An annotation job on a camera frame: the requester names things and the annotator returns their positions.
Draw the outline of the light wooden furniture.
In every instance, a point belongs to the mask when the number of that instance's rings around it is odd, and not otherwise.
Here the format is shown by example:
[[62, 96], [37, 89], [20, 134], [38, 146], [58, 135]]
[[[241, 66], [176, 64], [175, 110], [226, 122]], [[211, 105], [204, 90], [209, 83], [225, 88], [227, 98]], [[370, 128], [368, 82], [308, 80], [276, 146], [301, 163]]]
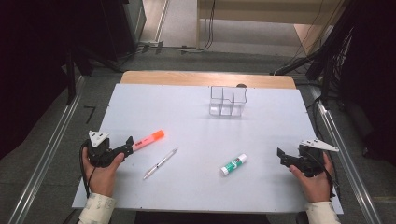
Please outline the light wooden furniture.
[[305, 54], [318, 49], [319, 40], [338, 21], [348, 0], [197, 0], [196, 47], [200, 20], [262, 21], [294, 25]]

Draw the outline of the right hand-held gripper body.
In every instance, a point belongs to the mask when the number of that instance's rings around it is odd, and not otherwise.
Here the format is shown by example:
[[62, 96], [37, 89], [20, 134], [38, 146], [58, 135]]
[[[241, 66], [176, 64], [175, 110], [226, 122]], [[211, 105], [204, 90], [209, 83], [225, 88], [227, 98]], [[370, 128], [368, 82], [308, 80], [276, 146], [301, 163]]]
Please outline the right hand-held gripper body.
[[306, 177], [313, 177], [324, 171], [324, 151], [338, 152], [339, 148], [318, 139], [304, 140], [298, 146], [299, 156], [291, 164]]

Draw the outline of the black stand leg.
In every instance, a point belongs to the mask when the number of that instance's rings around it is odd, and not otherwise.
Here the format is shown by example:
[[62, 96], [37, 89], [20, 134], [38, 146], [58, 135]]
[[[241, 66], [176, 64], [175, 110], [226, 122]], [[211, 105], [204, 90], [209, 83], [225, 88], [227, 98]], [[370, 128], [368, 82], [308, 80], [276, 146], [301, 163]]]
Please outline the black stand leg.
[[70, 105], [76, 96], [76, 80], [75, 80], [75, 66], [72, 58], [71, 49], [67, 49], [65, 52], [65, 65], [67, 75], [67, 104]]

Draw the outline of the clear plastic organizer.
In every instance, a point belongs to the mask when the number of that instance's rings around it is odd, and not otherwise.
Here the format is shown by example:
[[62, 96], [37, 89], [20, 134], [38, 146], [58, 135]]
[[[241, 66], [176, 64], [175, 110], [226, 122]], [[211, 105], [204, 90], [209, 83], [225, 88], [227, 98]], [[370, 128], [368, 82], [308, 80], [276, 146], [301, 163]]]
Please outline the clear plastic organizer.
[[242, 87], [212, 86], [209, 114], [222, 117], [240, 117], [247, 103], [247, 89]]

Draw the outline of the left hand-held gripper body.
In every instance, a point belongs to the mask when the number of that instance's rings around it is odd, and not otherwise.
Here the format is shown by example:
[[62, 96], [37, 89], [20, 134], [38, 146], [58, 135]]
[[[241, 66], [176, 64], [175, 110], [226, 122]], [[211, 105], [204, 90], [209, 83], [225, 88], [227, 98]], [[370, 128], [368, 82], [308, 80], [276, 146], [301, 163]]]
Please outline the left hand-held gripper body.
[[120, 153], [126, 153], [126, 146], [115, 149], [110, 147], [108, 133], [89, 131], [89, 139], [86, 141], [90, 164], [94, 167], [106, 168]]

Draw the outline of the person's right hand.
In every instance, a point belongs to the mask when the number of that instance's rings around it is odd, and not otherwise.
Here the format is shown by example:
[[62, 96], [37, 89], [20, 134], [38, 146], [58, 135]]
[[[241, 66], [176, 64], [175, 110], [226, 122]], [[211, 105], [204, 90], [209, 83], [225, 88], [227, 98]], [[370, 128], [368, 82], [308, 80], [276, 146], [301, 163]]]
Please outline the person's right hand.
[[314, 177], [306, 177], [296, 166], [290, 166], [290, 171], [298, 179], [309, 203], [329, 202], [331, 200], [332, 185], [329, 182], [328, 175], [332, 174], [332, 163], [326, 153], [323, 153], [323, 160], [326, 171]]

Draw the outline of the person's left hand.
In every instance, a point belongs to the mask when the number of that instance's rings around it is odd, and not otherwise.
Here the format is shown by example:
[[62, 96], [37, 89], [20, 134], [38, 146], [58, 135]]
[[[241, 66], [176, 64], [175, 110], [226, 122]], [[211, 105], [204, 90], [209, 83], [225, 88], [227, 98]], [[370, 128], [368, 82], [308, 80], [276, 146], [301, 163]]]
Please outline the person's left hand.
[[85, 176], [89, 180], [91, 192], [112, 197], [116, 180], [116, 172], [123, 160], [124, 154], [121, 153], [106, 168], [97, 168], [90, 164], [87, 149], [83, 148], [83, 168]]

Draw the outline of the silver pen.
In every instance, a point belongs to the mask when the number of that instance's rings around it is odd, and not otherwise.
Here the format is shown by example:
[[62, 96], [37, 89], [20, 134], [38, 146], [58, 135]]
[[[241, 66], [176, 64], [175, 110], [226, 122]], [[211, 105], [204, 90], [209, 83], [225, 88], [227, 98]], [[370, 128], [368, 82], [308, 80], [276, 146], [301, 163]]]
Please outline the silver pen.
[[144, 175], [143, 179], [146, 180], [152, 176], [162, 165], [164, 165], [170, 158], [172, 158], [178, 151], [178, 148], [172, 149], [164, 158], [154, 164]]

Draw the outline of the aluminium rail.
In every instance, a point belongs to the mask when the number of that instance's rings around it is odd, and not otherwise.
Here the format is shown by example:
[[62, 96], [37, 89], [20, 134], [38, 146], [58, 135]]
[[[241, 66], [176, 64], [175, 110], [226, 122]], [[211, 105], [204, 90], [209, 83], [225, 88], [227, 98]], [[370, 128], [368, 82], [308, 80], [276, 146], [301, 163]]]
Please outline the aluminium rail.
[[25, 185], [21, 197], [19, 198], [7, 224], [23, 224], [23, 221], [25, 220], [33, 201], [35, 200], [35, 196], [39, 191], [44, 177], [50, 168], [50, 164], [64, 137], [64, 133], [70, 123], [70, 120], [76, 111], [85, 84], [86, 78], [80, 76], [77, 81], [76, 96], [71, 101], [71, 103], [65, 107], [62, 116], [60, 117], [37, 166], [29, 178], [29, 181]]
[[355, 198], [360, 205], [362, 214], [367, 224], [383, 224], [379, 214], [375, 209], [375, 204], [363, 183], [360, 174], [348, 153], [347, 146], [339, 133], [336, 124], [333, 120], [330, 109], [326, 109], [323, 103], [318, 104], [318, 110], [321, 118], [326, 126], [332, 142], [339, 148], [338, 158], [342, 163], [346, 177], [354, 192]]

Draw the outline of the black equipment rack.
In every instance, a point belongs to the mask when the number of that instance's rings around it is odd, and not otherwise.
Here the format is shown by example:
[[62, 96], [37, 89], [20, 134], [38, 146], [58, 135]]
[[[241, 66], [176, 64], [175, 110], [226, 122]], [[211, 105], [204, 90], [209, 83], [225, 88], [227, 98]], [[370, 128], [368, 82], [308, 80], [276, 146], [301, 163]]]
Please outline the black equipment rack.
[[307, 78], [339, 89], [363, 154], [396, 165], [396, 0], [351, 0], [318, 51], [275, 73], [307, 62]]

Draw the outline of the green and white glue stick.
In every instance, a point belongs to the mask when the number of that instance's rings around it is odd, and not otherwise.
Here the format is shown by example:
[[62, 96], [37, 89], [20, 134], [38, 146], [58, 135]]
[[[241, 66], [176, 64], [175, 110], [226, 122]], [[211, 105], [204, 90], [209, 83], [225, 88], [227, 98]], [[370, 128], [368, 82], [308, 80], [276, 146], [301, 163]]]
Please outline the green and white glue stick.
[[240, 167], [242, 164], [244, 164], [248, 159], [248, 156], [246, 154], [241, 154], [237, 158], [233, 159], [232, 161], [228, 162], [224, 166], [220, 168], [221, 173], [226, 176], [229, 173], [233, 172], [236, 170], [238, 167]]

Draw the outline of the black cabinet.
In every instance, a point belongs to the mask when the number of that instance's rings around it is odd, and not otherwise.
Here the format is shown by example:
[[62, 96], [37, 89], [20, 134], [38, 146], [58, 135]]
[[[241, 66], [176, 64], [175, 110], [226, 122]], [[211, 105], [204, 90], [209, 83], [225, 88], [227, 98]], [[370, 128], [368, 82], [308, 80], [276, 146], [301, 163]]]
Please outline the black cabinet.
[[111, 40], [111, 56], [120, 56], [137, 50], [147, 21], [143, 0], [102, 0]]

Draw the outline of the orange highlighter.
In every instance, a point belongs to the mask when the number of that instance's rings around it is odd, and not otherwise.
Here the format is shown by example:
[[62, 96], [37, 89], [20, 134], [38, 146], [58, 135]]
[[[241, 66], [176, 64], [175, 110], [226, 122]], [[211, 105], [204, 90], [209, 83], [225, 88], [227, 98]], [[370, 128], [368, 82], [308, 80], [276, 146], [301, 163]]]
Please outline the orange highlighter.
[[133, 145], [133, 151], [137, 151], [140, 150], [141, 148], [161, 139], [162, 137], [164, 137], [164, 132], [163, 130], [159, 130], [155, 133], [152, 133], [149, 136], [144, 137], [141, 140], [138, 140], [136, 143], [134, 143]]

